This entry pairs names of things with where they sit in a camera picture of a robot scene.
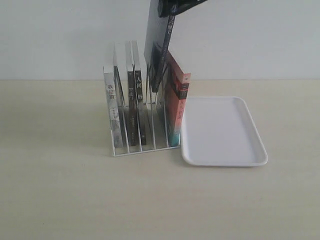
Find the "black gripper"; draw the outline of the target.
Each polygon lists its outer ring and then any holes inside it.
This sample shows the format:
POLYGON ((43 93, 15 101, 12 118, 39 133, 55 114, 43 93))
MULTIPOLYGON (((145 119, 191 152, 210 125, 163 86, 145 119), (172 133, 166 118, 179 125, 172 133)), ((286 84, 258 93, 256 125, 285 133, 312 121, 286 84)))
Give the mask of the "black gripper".
POLYGON ((159 0, 158 16, 168 17, 182 14, 207 0, 159 0))

